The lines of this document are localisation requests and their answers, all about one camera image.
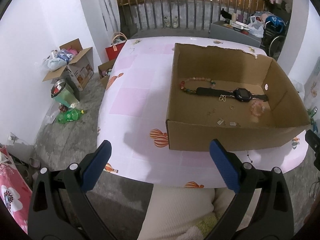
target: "open cardboard box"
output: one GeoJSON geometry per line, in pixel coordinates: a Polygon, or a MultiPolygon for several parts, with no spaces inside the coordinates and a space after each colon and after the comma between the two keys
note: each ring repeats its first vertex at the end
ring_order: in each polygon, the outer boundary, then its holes
{"type": "Polygon", "coordinates": [[[101,81],[104,88],[107,87],[110,76],[103,77],[102,71],[108,70],[109,68],[113,68],[113,65],[115,64],[115,62],[116,62],[116,58],[98,66],[100,81],[101,81]]]}
{"type": "Polygon", "coordinates": [[[78,90],[82,91],[93,75],[93,69],[86,56],[86,53],[92,49],[92,47],[83,49],[79,39],[76,39],[61,45],[60,49],[69,49],[70,47],[76,49],[78,54],[69,62],[68,65],[65,65],[55,71],[49,71],[43,81],[60,78],[63,76],[62,73],[64,71],[68,71],[73,83],[76,85],[78,90]]]}
{"type": "MultiPolygon", "coordinates": [[[[190,81],[185,87],[196,90],[210,87],[210,83],[190,81]]],[[[175,44],[166,120],[170,149],[208,151],[213,139],[228,151],[279,147],[309,124],[297,91],[274,59],[264,55],[255,58],[242,50],[175,44]],[[265,112],[253,116],[253,100],[245,103],[227,97],[223,102],[218,97],[187,94],[180,82],[190,77],[211,78],[219,90],[245,88],[253,94],[266,94],[269,101],[260,101],[265,112]],[[221,125],[217,123],[220,119],[224,120],[221,125]],[[230,122],[239,126],[230,126],[230,122]]]]}

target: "green bottle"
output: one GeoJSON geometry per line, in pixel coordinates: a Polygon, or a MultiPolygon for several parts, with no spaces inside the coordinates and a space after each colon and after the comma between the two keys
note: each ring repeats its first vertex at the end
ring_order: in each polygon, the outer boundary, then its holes
{"type": "Polygon", "coordinates": [[[79,110],[79,109],[74,108],[72,110],[58,114],[57,122],[60,124],[65,124],[67,122],[73,122],[73,121],[79,120],[83,114],[85,114],[84,110],[79,110]]]}

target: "necklace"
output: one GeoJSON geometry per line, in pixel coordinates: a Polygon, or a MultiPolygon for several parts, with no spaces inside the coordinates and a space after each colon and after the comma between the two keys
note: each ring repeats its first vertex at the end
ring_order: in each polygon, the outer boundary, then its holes
{"type": "Polygon", "coordinates": [[[181,81],[180,88],[182,89],[182,91],[186,92],[188,94],[194,94],[194,95],[196,94],[196,90],[191,90],[191,89],[188,89],[188,88],[184,87],[185,83],[189,82],[189,81],[207,81],[207,82],[210,82],[210,84],[211,84],[210,88],[214,88],[214,86],[216,84],[211,78],[196,78],[196,77],[192,77],[192,78],[187,78],[185,81],[181,81]]]}

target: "beige cloth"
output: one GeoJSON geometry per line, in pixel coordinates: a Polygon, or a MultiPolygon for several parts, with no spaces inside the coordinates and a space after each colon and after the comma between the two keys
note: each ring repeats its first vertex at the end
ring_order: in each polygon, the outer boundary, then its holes
{"type": "MultiPolygon", "coordinates": [[[[248,226],[261,189],[257,189],[238,230],[248,226]]],[[[183,188],[154,185],[138,240],[176,240],[214,211],[221,216],[234,197],[227,188],[183,188]]]]}

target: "smartwatch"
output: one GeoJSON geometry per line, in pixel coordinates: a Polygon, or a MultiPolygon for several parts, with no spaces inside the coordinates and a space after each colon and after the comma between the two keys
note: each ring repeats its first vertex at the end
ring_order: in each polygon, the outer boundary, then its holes
{"type": "Polygon", "coordinates": [[[240,102],[250,102],[252,99],[262,100],[263,102],[267,102],[269,100],[267,95],[252,94],[249,90],[245,88],[237,88],[234,91],[227,91],[227,90],[198,87],[196,90],[196,95],[210,96],[210,97],[225,96],[225,97],[235,98],[240,102]]]}

